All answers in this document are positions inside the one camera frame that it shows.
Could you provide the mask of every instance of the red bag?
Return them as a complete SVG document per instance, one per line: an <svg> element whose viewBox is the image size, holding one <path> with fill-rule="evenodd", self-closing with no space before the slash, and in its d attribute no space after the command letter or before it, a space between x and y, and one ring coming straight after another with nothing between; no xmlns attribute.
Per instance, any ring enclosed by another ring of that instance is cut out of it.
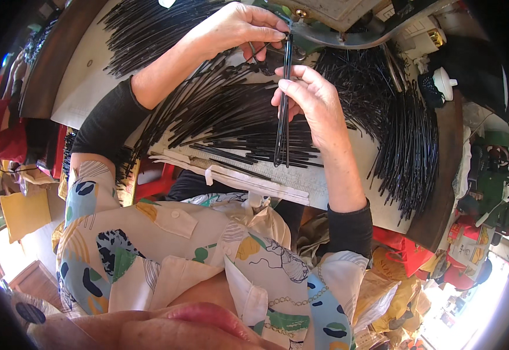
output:
<svg viewBox="0 0 509 350"><path fill-rule="evenodd" d="M387 259L402 263L408 277L418 271L433 256L431 251L412 242L404 234L384 228L373 226L373 239L395 249L395 251L387 253Z"/></svg>

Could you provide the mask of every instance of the black arm warmer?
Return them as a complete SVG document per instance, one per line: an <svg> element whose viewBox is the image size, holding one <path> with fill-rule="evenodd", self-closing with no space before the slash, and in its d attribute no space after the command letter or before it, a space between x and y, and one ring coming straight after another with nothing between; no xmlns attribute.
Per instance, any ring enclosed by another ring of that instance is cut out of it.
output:
<svg viewBox="0 0 509 350"><path fill-rule="evenodd" d="M136 100L130 80L122 81L97 103L76 135L72 153L95 153L115 162L115 154L152 113Z"/></svg>

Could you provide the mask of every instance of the printed patterned blouse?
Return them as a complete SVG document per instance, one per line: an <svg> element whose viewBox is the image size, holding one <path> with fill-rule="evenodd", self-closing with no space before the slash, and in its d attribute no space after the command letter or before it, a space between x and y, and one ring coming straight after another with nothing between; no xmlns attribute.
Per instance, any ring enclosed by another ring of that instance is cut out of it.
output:
<svg viewBox="0 0 509 350"><path fill-rule="evenodd" d="M245 325L286 349L355 348L351 331L368 260L341 251L309 269L289 229L248 194L121 208L106 165L72 172L57 247L63 312L70 316L166 307L225 271Z"/></svg>

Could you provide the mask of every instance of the finger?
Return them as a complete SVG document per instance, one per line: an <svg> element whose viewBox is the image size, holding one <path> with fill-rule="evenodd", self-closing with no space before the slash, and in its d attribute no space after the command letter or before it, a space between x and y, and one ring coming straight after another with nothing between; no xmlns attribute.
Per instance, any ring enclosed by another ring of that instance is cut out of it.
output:
<svg viewBox="0 0 509 350"><path fill-rule="evenodd" d="M254 26L258 26L258 27L267 27L267 28L272 28L272 25L268 24L268 23L264 23L264 22L259 22L259 21L256 21L256 20L253 20L251 22L252 25ZM277 41L275 43L270 43L274 48L276 49L281 49L282 48L282 42L281 41Z"/></svg>
<svg viewBox="0 0 509 350"><path fill-rule="evenodd" d="M264 61L266 59L266 48L264 47L265 43L262 43L260 41L254 41L252 44L254 46L255 52L258 52L260 50L260 52L256 54L256 59L259 61Z"/></svg>
<svg viewBox="0 0 509 350"><path fill-rule="evenodd" d="M303 80L296 80L296 83L300 84L302 87L308 89L309 85ZM280 105L280 99L282 98L282 90L280 88L277 88L274 90L274 95L272 95L272 99L270 103L272 106L279 106ZM289 104L290 106L293 106L296 104L295 100L293 100L291 97L289 98Z"/></svg>
<svg viewBox="0 0 509 350"><path fill-rule="evenodd" d="M243 50L243 57L245 58L245 61L248 61L251 63L251 59L253 57L253 50L249 43L243 43L239 45L239 49Z"/></svg>
<svg viewBox="0 0 509 350"><path fill-rule="evenodd" d="M284 67L281 66L279 68L276 68L275 72L278 75L283 75ZM292 66L292 77L301 78L307 84L316 83L318 86L324 85L324 83L327 82L327 80L324 79L313 68L302 65Z"/></svg>
<svg viewBox="0 0 509 350"><path fill-rule="evenodd" d="M270 100L270 104L272 104L272 106L278 107L280 105L281 98L282 91L280 90L280 88L277 88L276 90L274 90L274 95L272 96L272 100Z"/></svg>
<svg viewBox="0 0 509 350"><path fill-rule="evenodd" d="M285 39L286 34L268 27L250 26L242 36L246 41L265 41L275 43Z"/></svg>
<svg viewBox="0 0 509 350"><path fill-rule="evenodd" d="M269 10L265 10L261 7L247 5L245 6L245 12L248 18L248 22L252 21L264 22L270 24L272 27L278 29L280 32L289 32L289 26L286 22L281 20L278 16L274 15Z"/></svg>
<svg viewBox="0 0 509 350"><path fill-rule="evenodd" d="M291 122L294 116L297 116L300 112L301 108L298 105L295 105L293 108L289 110L288 119Z"/></svg>
<svg viewBox="0 0 509 350"><path fill-rule="evenodd" d="M275 43L270 43L270 45L272 45L272 47L274 47L275 49L281 49L282 48L282 42L281 41L277 41Z"/></svg>
<svg viewBox="0 0 509 350"><path fill-rule="evenodd" d="M280 79L278 86L280 90L291 97L305 112L313 110L316 104L319 103L317 97L299 82Z"/></svg>

